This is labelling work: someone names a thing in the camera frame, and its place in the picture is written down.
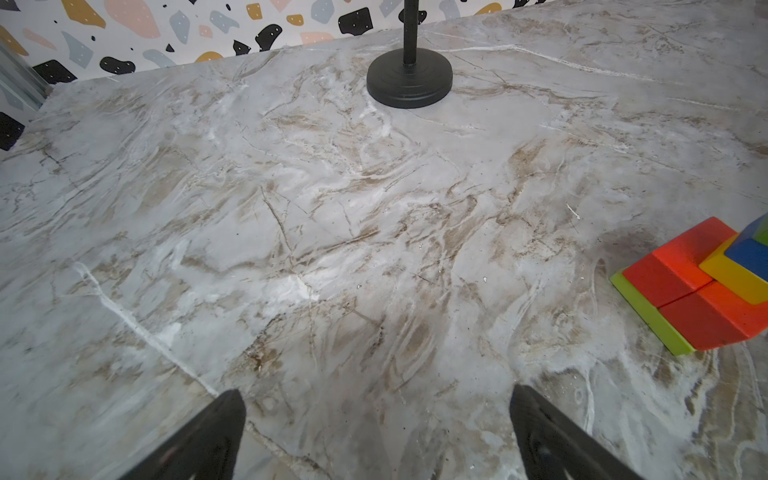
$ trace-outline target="wall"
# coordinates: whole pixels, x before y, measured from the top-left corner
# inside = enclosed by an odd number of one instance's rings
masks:
[[[544,0],[422,0],[424,22]],[[49,83],[399,28],[402,0],[0,0],[0,38]]]
[[[36,110],[26,105],[13,92],[0,86],[0,151],[9,151],[35,117]]]

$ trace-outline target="black stand base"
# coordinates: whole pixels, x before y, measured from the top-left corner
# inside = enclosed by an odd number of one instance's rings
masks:
[[[368,92],[374,100],[394,108],[431,105],[451,91],[451,62],[436,51],[416,49],[416,63],[402,63],[403,50],[392,50],[368,68]]]

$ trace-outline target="white vein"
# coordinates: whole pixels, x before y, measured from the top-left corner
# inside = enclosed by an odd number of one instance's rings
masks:
[[[739,108],[727,107],[725,105],[718,105],[718,104],[708,104],[708,103],[704,103],[702,101],[687,100],[685,98],[667,97],[667,99],[675,100],[675,101],[682,101],[682,102],[687,103],[687,104],[701,105],[702,107],[716,108],[717,110],[740,111]]]
[[[588,67],[587,65],[581,65],[578,63],[574,63],[572,61],[568,60],[562,60],[557,57],[551,57],[550,55],[545,55],[543,53],[538,53],[537,51],[528,50],[527,48],[523,48],[519,45],[514,44],[508,44],[508,45],[489,45],[487,47],[465,47],[465,48],[453,48],[451,50],[436,50],[444,53],[453,53],[456,51],[471,51],[471,50],[479,50],[479,51],[507,51],[507,50],[514,50],[519,51],[521,53],[527,53],[530,55],[535,55],[537,57],[546,58],[549,61],[553,61],[555,63],[559,63],[561,65],[565,65],[569,68],[575,68],[576,70],[586,71],[588,73],[595,73],[595,74],[601,74],[601,75],[608,75],[611,77],[624,77],[624,78],[633,78],[634,80],[642,80],[642,81],[658,81],[655,78],[649,78],[649,77],[642,77],[640,75],[635,75],[631,73],[625,73],[622,71],[612,71],[612,70],[604,70],[602,68],[595,68],[595,67]]]
[[[571,213],[576,216],[576,220],[581,220],[581,217],[579,216],[579,214],[576,213],[576,211],[574,209],[571,208],[571,205],[565,204],[565,206],[568,207],[568,209],[571,211]]]
[[[195,379],[198,383],[200,383],[203,388],[206,389],[208,393],[210,393],[212,396],[219,396],[219,392],[211,385],[208,385],[208,383],[203,380],[198,374],[195,373],[194,370],[192,370],[191,367],[189,367],[186,363],[182,362],[180,359],[178,359],[173,352],[171,352],[170,348],[168,348],[164,343],[162,343],[155,335],[152,335],[152,333],[145,329],[143,326],[139,324],[139,322],[136,320],[136,317],[133,316],[133,314],[123,308],[123,306],[113,302],[106,294],[104,294],[104,291],[101,289],[101,284],[96,280],[96,278],[93,276],[93,273],[86,267],[83,263],[80,262],[74,262],[74,269],[78,271],[83,277],[83,279],[87,279],[93,284],[94,289],[96,290],[95,295],[99,297],[101,300],[101,305],[104,305],[109,310],[111,310],[115,315],[119,316],[123,322],[128,326],[129,329],[133,330],[133,332],[138,335],[143,341],[145,341],[149,346],[157,350],[162,356],[165,357],[166,360],[173,363],[175,366],[177,366],[182,372],[189,375],[191,378]]]
[[[627,153],[627,150],[628,150],[628,148],[627,148],[627,145],[624,145],[624,144],[622,144],[622,145],[611,145],[611,144],[604,144],[604,143],[601,143],[601,142],[599,142],[599,141],[596,141],[596,140],[592,140],[592,139],[590,139],[590,138],[579,137],[578,135],[574,135],[574,134],[572,134],[572,133],[571,133],[571,132],[569,132],[569,131],[565,131],[565,130],[563,130],[562,128],[552,127],[552,126],[550,126],[550,125],[539,124],[539,127],[542,127],[542,128],[547,128],[548,130],[555,130],[555,131],[560,131],[560,132],[562,132],[562,133],[564,133],[564,134],[566,134],[566,135],[570,135],[570,136],[571,136],[571,137],[573,137],[573,138],[577,138],[577,139],[579,139],[579,140],[581,140],[581,141],[583,141],[583,142],[585,142],[585,143],[588,143],[588,144],[593,144],[593,145],[599,145],[599,146],[601,146],[601,147],[610,148],[611,150],[613,150],[613,151],[617,151],[617,152],[619,152],[620,154],[626,154],[626,153]]]
[[[200,383],[200,385],[203,386],[203,388],[205,388],[206,391],[213,397],[219,396],[218,390],[203,380],[186,363],[178,359],[173,354],[173,352],[171,352],[170,348],[161,342],[149,330],[141,326],[136,320],[136,317],[134,317],[130,311],[126,310],[120,304],[112,301],[112,299],[110,299],[101,289],[101,284],[98,282],[98,280],[96,280],[88,267],[86,267],[81,262],[74,262],[74,269],[80,273],[84,280],[88,280],[93,284],[95,289],[94,295],[99,297],[101,304],[111,310],[115,315],[119,316],[129,329],[131,329],[136,335],[142,338],[142,340],[145,341],[149,346],[157,350],[163,357],[165,357],[167,361],[173,363],[176,367],[178,367],[178,369],[189,375],[189,377],[194,379],[196,382]],[[259,432],[252,419],[247,418],[245,429],[248,430],[253,436],[255,436],[260,442],[262,442],[262,444],[265,445],[272,452],[272,454],[275,455],[276,458],[291,467],[291,470],[298,474],[300,478],[323,477],[323,474],[325,478],[328,478],[328,475],[325,471],[322,469],[318,471],[314,465],[310,465],[304,458],[297,458],[292,456],[282,447],[277,445],[272,439]]]

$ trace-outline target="wooden block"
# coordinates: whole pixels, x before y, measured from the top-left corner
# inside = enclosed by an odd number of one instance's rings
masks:
[[[765,245],[755,237],[762,224],[768,224],[768,214],[753,221],[739,233],[736,240],[725,250],[725,256],[743,266],[763,280],[768,280],[768,245]]]
[[[701,269],[751,305],[768,302],[768,282],[726,257],[731,237],[701,263]]]
[[[672,355],[685,355],[695,352],[690,343],[659,313],[655,306],[651,305],[646,298],[637,291],[637,289],[624,278],[621,271],[616,272],[611,277],[611,283],[616,290],[629,302],[634,311],[640,315],[640,318],[650,327],[659,337],[659,340],[667,347]]]
[[[697,350],[742,342],[768,327],[768,303],[750,305],[717,281],[659,311]]]
[[[757,223],[757,228],[755,228],[752,238],[768,247],[768,214],[758,218],[754,223]]]
[[[715,217],[672,239],[624,271],[655,307],[689,295],[712,281],[699,263],[737,232]]]

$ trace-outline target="red block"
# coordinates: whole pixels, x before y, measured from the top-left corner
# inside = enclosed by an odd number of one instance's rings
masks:
[[[641,258],[624,271],[624,278],[656,308],[667,305],[713,280],[699,263],[737,233],[708,218]]]
[[[768,328],[768,302],[750,305],[717,281],[659,312],[696,350],[742,342]]]

